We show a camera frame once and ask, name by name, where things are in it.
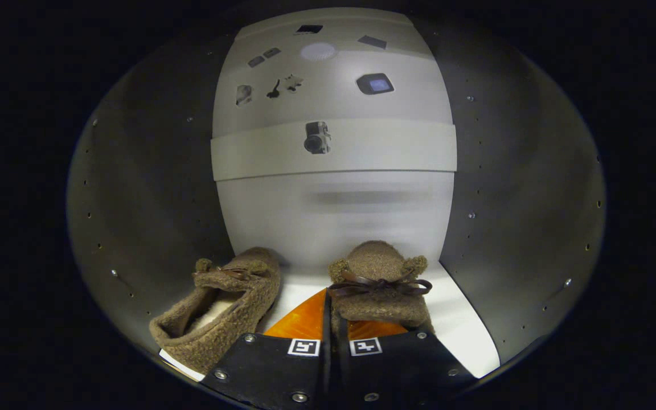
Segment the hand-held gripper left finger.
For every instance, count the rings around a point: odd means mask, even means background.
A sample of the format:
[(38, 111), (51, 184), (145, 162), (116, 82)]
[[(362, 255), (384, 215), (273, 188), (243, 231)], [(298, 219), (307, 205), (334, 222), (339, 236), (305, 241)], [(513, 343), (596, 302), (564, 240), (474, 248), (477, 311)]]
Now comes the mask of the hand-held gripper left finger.
[(330, 297), (302, 302), (266, 333), (243, 333), (202, 379), (240, 408), (320, 409), (330, 373)]

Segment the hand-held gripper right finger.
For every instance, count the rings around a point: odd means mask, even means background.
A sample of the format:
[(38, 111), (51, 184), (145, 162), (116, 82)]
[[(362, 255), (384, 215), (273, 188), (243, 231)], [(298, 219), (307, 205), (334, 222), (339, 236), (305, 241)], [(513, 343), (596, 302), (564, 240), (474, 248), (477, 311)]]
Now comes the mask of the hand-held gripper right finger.
[(427, 329), (349, 340), (339, 320), (332, 409), (449, 409), (477, 383)]

